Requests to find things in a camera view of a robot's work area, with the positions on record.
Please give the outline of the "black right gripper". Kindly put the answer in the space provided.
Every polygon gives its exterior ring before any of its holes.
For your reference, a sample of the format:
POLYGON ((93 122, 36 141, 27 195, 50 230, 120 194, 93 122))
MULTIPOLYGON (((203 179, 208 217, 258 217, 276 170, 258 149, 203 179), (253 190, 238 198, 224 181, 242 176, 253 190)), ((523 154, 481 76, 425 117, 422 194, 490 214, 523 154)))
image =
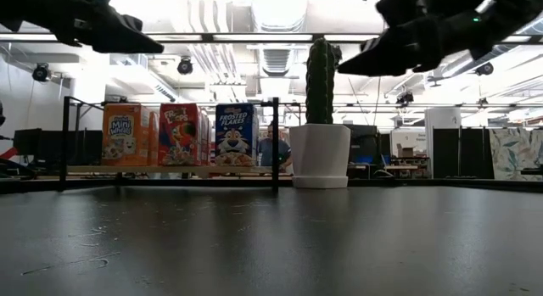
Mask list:
POLYGON ((361 51, 338 66, 340 74, 399 76, 407 70, 436 68, 453 53, 468 50, 474 59, 488 53, 484 22, 475 11, 449 18, 428 14, 397 25, 361 43, 361 51))

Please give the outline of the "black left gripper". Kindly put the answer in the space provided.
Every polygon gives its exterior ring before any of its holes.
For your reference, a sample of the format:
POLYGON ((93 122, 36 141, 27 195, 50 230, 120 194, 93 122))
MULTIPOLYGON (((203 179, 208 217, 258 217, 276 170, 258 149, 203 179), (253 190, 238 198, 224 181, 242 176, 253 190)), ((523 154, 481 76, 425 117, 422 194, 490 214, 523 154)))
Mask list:
POLYGON ((111 0, 52 0, 46 28, 58 41, 73 47, 88 42, 99 53, 162 53, 164 46, 142 32, 143 22, 115 13, 115 20, 92 26, 92 19, 111 0))

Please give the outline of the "red Froot Loops cereal box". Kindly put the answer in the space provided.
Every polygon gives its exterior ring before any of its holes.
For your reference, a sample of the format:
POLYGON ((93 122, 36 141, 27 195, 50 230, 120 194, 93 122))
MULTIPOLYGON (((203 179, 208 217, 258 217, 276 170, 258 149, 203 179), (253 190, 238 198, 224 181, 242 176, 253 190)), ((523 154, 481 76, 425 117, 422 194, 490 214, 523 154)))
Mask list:
POLYGON ((202 166, 209 163, 209 117, 196 103, 162 103, 158 164, 202 166))

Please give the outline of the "blue Frosted Flakes cereal box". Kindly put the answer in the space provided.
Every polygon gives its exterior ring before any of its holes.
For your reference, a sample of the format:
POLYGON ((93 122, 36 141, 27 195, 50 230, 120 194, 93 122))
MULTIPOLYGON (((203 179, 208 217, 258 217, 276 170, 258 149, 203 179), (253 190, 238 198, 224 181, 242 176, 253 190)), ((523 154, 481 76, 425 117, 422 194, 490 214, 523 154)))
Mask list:
POLYGON ((218 104, 215 127, 216 165, 257 165, 259 119, 252 103, 218 104))

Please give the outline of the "white plant pot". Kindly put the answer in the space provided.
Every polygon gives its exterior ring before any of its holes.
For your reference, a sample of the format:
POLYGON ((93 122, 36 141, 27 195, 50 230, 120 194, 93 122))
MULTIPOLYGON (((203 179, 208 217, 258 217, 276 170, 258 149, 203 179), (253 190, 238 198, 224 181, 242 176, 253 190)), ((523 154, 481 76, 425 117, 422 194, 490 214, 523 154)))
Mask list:
POLYGON ((337 124, 306 124, 290 128, 294 187, 346 188, 350 135, 348 127, 337 124))

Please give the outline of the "black partition panel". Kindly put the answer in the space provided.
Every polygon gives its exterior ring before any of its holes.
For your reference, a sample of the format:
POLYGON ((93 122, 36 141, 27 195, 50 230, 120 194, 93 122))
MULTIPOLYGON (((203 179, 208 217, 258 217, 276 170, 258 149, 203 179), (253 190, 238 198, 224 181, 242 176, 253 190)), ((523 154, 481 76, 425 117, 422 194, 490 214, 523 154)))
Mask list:
POLYGON ((432 139, 433 178, 495 178, 489 129, 433 129, 432 139))

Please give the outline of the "black monitor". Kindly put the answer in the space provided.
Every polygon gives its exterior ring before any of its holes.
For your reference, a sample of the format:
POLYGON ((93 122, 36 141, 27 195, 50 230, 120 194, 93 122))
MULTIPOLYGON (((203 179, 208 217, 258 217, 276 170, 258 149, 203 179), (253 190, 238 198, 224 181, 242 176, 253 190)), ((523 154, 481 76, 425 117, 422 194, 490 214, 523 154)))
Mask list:
POLYGON ((14 132, 13 146, 19 156, 36 155, 39 149, 39 141, 42 130, 26 129, 14 132))

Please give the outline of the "person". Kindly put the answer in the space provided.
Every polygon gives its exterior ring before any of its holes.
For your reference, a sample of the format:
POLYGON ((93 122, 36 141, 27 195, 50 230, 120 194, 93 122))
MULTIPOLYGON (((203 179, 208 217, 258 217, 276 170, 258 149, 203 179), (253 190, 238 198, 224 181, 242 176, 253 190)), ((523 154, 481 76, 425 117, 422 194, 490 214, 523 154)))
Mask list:
MULTIPOLYGON (((261 166, 272 166, 273 164, 273 123, 267 127, 267 137, 259 142, 258 152, 261 155, 261 166)), ((278 139, 277 162, 281 172, 286 172, 292 164, 291 147, 283 139, 278 139)))

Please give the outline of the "floral partition panel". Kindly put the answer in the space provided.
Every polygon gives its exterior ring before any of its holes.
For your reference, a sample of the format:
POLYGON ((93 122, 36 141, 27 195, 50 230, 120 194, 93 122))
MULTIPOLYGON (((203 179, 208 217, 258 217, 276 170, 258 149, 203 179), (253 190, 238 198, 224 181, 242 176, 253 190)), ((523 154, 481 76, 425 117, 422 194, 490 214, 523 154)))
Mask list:
POLYGON ((543 181, 543 176, 523 175, 523 169, 543 165, 543 130, 490 129, 494 177, 501 181, 543 181))

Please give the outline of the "black table mat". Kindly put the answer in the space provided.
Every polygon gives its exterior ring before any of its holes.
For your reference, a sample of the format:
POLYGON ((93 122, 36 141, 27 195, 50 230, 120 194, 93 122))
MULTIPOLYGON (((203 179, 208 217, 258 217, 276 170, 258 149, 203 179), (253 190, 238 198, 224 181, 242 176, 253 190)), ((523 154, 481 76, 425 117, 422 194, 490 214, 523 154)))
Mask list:
POLYGON ((543 296, 543 194, 104 187, 0 196, 0 296, 543 296))

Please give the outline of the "silver ceiling air duct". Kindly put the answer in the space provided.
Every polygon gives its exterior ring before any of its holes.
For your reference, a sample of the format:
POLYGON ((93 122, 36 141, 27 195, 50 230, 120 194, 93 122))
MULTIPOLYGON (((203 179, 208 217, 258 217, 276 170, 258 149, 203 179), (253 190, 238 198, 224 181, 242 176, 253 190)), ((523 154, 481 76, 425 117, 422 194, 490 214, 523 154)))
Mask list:
POLYGON ((260 67, 268 76, 285 76, 294 63, 294 50, 262 49, 259 51, 260 67))

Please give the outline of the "black metal shelf frame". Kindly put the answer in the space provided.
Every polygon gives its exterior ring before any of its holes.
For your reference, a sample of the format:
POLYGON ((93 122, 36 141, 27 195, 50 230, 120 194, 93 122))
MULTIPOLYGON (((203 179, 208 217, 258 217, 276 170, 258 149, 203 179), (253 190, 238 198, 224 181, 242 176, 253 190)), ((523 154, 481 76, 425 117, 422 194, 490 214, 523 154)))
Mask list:
MULTIPOLYGON (((70 108, 72 106, 72 101, 75 103, 76 106, 76 125, 75 125, 75 132, 76 135, 79 133, 79 120, 81 115, 81 107, 87 106, 91 109, 97 109, 97 110, 104 110, 103 107, 96 105, 95 103, 88 103, 83 100, 80 100, 79 98, 66 96, 63 100, 63 114, 62 114, 62 130, 61 130, 61 156, 60 156, 60 169, 59 169, 59 185, 57 186, 58 192, 63 192, 64 190, 67 190, 67 176, 68 176, 68 157, 67 157, 67 151, 68 151, 68 145, 69 145, 69 130, 70 130, 70 108)), ((262 106, 271 106, 273 110, 273 117, 274 119, 277 118, 278 115, 278 98, 272 99, 272 102, 265 102, 261 103, 262 106)), ((273 135, 273 152, 272 156, 277 157, 278 156, 278 135, 273 135)), ((274 194, 278 194, 279 192, 279 164, 278 160, 274 160, 272 167, 271 167, 271 190, 274 194)))

